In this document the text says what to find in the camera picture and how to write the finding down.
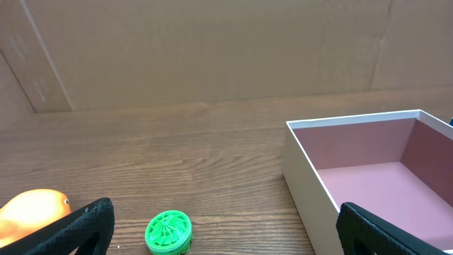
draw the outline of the pink surface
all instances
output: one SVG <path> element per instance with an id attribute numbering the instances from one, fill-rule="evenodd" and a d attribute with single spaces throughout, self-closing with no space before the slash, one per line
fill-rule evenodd
<path id="1" fill-rule="evenodd" d="M 453 249 L 453 208 L 402 163 L 318 172 L 338 206 L 356 203 L 438 249 Z"/>
<path id="2" fill-rule="evenodd" d="M 415 119 L 295 129 L 316 169 L 399 162 Z"/>
<path id="3" fill-rule="evenodd" d="M 453 206 L 453 140 L 417 120 L 401 163 Z"/>

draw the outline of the green cap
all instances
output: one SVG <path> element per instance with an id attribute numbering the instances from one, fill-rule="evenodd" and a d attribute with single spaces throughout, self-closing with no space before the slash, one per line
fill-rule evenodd
<path id="1" fill-rule="evenodd" d="M 184 212 L 162 212 L 148 224 L 144 240 L 155 255 L 188 253 L 192 241 L 192 223 Z"/>

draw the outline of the black object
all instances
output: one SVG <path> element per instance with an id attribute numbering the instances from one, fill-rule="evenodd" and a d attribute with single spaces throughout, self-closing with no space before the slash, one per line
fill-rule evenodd
<path id="1" fill-rule="evenodd" d="M 445 255 L 354 203 L 341 205 L 336 227 L 345 255 Z"/>
<path id="2" fill-rule="evenodd" d="M 0 249 L 0 255 L 104 255 L 110 245 L 115 214 L 109 198 L 91 204 Z"/>

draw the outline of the orange toy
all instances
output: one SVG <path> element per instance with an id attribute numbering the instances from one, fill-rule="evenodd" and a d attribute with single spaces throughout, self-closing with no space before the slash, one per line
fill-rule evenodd
<path id="1" fill-rule="evenodd" d="M 0 209 L 0 248 L 69 213 L 69 200 L 59 191 L 37 189 L 17 195 Z"/>

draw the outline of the open box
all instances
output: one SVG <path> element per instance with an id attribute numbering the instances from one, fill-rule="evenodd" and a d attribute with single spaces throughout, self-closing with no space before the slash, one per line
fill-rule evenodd
<path id="1" fill-rule="evenodd" d="M 289 121 L 283 173 L 318 255 L 344 202 L 453 254 L 453 127 L 422 110 Z"/>

